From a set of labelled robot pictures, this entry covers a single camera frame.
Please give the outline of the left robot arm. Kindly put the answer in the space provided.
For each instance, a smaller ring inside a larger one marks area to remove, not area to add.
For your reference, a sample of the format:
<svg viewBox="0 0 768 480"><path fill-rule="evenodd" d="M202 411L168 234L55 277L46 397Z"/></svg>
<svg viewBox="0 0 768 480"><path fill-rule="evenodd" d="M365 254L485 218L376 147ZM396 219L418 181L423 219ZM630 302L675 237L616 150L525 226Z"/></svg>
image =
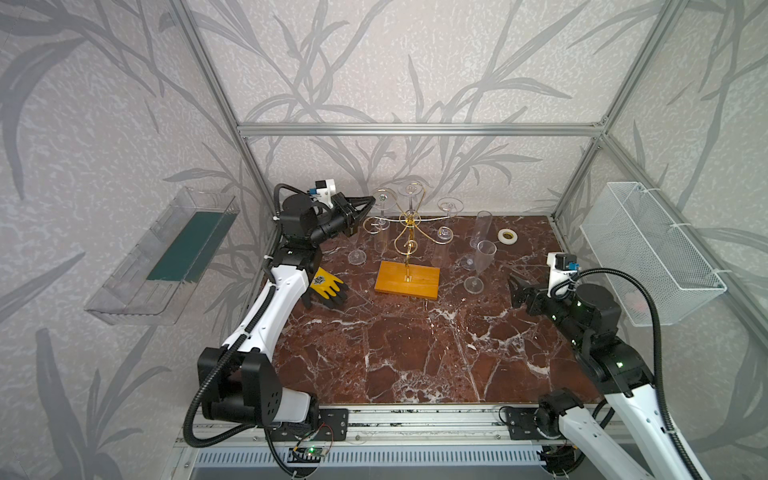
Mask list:
<svg viewBox="0 0 768 480"><path fill-rule="evenodd" d="M322 273L322 243L355 235L375 202L372 196L348 197L329 180L309 190L275 186L277 233L263 262L266 281L235 331L198 358L199 389L182 426L189 446L211 447L252 428L286 425L301 434L319 429L316 396L283 386L272 359L294 306L311 304L311 285Z"/></svg>

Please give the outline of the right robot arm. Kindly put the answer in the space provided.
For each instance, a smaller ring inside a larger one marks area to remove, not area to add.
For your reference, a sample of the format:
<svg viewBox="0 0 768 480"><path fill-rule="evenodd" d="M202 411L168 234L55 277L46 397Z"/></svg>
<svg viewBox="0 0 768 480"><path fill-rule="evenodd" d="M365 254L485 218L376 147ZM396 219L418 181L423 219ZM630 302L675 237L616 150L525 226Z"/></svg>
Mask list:
<svg viewBox="0 0 768 480"><path fill-rule="evenodd" d="M617 334L621 306L610 290L586 282L604 274L627 281L645 301L652 321L653 362ZM672 420L663 385L661 326L649 291L613 268L579 270L572 255L555 256L546 283L509 275L513 307L552 321L574 359L602 396L593 410L570 390L539 398L535 424L562 440L540 458L553 478L566 478L589 460L607 479L705 479L708 474Z"/></svg>

